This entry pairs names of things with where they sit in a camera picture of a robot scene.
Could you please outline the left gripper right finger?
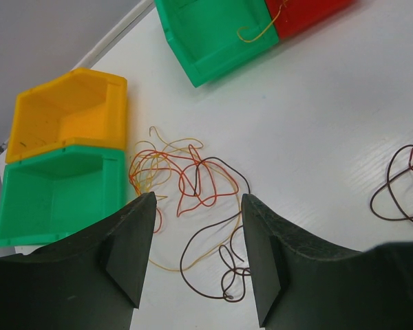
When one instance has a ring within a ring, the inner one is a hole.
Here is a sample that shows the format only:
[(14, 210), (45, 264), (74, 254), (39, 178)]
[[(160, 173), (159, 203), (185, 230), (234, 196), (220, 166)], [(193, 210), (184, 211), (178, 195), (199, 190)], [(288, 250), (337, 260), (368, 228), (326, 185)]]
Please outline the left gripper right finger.
[(261, 328), (413, 329), (413, 242), (351, 250), (252, 194), (242, 214)]

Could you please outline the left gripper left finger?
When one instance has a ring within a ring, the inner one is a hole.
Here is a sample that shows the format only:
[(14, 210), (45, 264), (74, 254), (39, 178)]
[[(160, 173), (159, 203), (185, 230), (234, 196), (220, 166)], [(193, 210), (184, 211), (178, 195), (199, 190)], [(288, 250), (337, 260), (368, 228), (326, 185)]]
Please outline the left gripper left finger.
[(145, 193), (30, 254), (0, 257), (0, 329), (128, 329), (156, 220)]

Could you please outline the left green plastic bin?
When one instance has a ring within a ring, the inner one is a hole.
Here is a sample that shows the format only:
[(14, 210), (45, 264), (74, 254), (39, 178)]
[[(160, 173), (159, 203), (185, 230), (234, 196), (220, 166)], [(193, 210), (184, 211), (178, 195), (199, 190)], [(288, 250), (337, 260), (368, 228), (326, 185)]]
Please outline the left green plastic bin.
[(125, 153), (68, 146), (6, 165), (0, 248), (45, 245), (120, 210), (126, 203)]

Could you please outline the green plastic bin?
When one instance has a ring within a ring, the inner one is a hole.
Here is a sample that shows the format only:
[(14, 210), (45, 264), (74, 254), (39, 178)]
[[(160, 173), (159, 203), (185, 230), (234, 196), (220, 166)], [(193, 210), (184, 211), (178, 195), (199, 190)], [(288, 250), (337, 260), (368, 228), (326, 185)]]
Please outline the green plastic bin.
[(169, 47), (194, 87), (279, 43), (264, 1), (156, 1)]
[(0, 248), (45, 245), (120, 210), (126, 203), (125, 153), (68, 146), (6, 165)]

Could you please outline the orange plastic bin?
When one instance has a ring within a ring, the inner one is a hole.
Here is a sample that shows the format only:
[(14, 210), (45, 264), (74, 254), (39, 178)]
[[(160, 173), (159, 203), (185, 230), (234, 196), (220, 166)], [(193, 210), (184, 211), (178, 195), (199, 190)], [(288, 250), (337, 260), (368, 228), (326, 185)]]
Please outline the orange plastic bin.
[(127, 79), (74, 69), (20, 93), (6, 162), (71, 145), (124, 150), (127, 145)]

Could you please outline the right green plastic bin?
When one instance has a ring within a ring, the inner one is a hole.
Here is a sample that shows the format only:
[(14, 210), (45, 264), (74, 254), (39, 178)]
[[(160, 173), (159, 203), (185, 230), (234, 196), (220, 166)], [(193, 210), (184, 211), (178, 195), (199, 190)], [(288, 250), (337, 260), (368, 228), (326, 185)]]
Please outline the right green plastic bin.
[(156, 1), (169, 47), (194, 87), (279, 43), (264, 1)]

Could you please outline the red plastic bin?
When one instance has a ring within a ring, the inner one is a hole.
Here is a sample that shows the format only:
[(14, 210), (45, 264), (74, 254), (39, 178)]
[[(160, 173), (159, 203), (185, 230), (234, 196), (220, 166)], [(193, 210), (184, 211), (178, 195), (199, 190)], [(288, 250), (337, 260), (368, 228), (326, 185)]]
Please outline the red plastic bin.
[(353, 0), (265, 0), (280, 40), (302, 33), (353, 3)]

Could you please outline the aluminium table edge frame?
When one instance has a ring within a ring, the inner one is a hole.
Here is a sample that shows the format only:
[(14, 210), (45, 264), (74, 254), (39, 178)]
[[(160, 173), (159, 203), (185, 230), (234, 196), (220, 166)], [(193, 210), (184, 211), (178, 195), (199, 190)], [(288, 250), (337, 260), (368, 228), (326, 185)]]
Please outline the aluminium table edge frame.
[(151, 1), (0, 1), (0, 144), (18, 93), (92, 61)]

